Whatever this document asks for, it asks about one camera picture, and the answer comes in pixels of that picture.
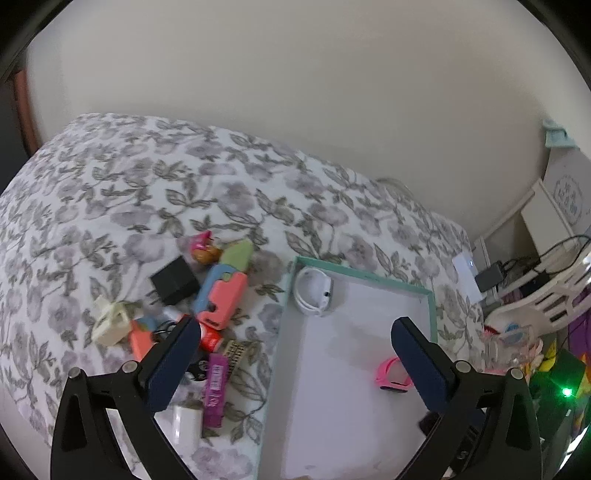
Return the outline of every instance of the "pink smartwatch band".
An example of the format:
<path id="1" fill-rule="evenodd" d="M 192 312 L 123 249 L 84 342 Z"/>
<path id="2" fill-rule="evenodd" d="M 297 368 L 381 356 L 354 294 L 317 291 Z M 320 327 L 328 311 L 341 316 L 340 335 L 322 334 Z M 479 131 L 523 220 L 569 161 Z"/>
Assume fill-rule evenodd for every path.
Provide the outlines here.
<path id="1" fill-rule="evenodd" d="M 375 384 L 382 390 L 405 393 L 413 386 L 413 381 L 408 374 L 406 374 L 405 378 L 401 379 L 401 382 L 392 382 L 388 380 L 388 372 L 396 362 L 400 362 L 400 359 L 397 356 L 388 358 L 379 365 L 375 376 Z"/>

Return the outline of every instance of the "white wall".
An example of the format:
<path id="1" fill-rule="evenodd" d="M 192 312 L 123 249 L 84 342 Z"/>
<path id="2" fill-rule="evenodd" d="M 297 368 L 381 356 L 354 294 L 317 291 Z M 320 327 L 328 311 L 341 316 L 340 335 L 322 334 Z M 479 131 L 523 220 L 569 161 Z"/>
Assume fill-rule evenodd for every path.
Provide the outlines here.
<path id="1" fill-rule="evenodd" d="M 591 142 L 591 93 L 517 0 L 74 0 L 29 68 L 44 139 L 90 111 L 238 129 L 398 177 L 472 237 L 543 173 L 542 119 Z"/>

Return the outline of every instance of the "blue gripper pad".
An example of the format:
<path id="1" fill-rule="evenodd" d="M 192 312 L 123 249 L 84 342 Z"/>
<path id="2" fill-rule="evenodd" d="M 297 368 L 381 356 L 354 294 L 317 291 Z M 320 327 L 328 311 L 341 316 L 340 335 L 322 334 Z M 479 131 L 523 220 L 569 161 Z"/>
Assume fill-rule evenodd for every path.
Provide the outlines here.
<path id="1" fill-rule="evenodd" d="M 391 340 L 425 406 L 443 415 L 456 388 L 452 361 L 438 345 L 429 342 L 407 317 L 394 322 Z M 476 408 L 471 416 L 473 426 L 480 428 L 484 425 L 485 414 L 481 409 Z"/>
<path id="2" fill-rule="evenodd" d="M 396 320 L 392 325 L 391 339 L 396 355 L 412 379 L 425 406 L 430 411 L 443 414 L 447 407 L 451 385 L 447 385 L 443 374 L 435 367 L 415 335 L 404 326 L 401 319 Z"/>
<path id="3" fill-rule="evenodd" d="M 146 384 L 146 406 L 152 413 L 165 410 L 170 403 L 200 340 L 199 322 L 189 322 L 154 369 Z"/>

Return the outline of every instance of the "colorful toy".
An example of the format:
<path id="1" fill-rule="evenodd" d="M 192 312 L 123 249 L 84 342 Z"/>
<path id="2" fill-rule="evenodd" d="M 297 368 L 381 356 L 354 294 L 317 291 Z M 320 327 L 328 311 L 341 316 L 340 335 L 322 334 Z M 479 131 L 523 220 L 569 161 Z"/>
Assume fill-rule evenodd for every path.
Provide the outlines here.
<path id="1" fill-rule="evenodd" d="M 252 250 L 252 242 L 244 239 L 224 251 L 220 263 L 209 271 L 193 303 L 197 320 L 216 330 L 228 325 L 248 285 L 244 272 Z"/>
<path id="2" fill-rule="evenodd" d="M 135 318 L 135 321 L 138 323 L 139 327 L 142 330 L 148 330 L 150 332 L 155 331 L 158 328 L 160 322 L 152 317 L 141 316 Z"/>
<path id="3" fill-rule="evenodd" d="M 219 261 L 222 254 L 222 249 L 208 245 L 205 250 L 192 250 L 191 256 L 193 259 L 201 263 L 201 265 L 211 265 Z"/>
<path id="4" fill-rule="evenodd" d="M 191 237 L 189 248 L 191 249 L 191 252 L 193 252 L 193 250 L 207 250 L 207 246 L 211 244 L 211 242 L 212 231 L 205 230 L 203 233 Z"/>
<path id="5" fill-rule="evenodd" d="M 113 346 L 131 330 L 130 318 L 124 304 L 110 302 L 102 295 L 95 300 L 97 321 L 90 338 L 104 346 Z"/>
<path id="6" fill-rule="evenodd" d="M 132 320 L 130 323 L 129 344 L 131 345 L 131 351 L 134 353 L 134 358 L 141 362 L 154 344 L 152 332 L 143 329 L 136 320 Z"/>
<path id="7" fill-rule="evenodd" d="M 177 324 L 182 319 L 189 316 L 174 307 L 165 307 L 163 310 L 163 315 L 168 319 L 168 322 L 166 323 L 172 325 Z M 214 330 L 210 326 L 204 325 L 202 323 L 199 323 L 199 328 L 201 328 L 201 341 L 199 342 L 199 348 L 203 349 L 207 353 L 217 352 L 223 343 L 222 335 L 220 335 L 217 330 Z"/>
<path id="8" fill-rule="evenodd" d="M 212 245 L 212 231 L 207 230 L 191 238 L 189 250 L 193 259 L 201 265 L 211 265 L 219 261 L 222 249 Z"/>

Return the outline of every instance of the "black charger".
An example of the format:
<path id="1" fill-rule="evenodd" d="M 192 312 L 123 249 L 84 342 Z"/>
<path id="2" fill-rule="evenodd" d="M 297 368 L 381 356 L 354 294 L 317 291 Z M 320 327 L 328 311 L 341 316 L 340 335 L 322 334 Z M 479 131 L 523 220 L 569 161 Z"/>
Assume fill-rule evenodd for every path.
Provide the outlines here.
<path id="1" fill-rule="evenodd" d="M 476 280 L 478 290 L 480 290 L 481 293 L 484 293 L 491 288 L 496 287 L 506 276 L 507 273 L 503 268 L 503 264 L 500 261 L 496 261 L 486 270 L 481 271 L 476 277 L 474 277 L 474 280 Z"/>

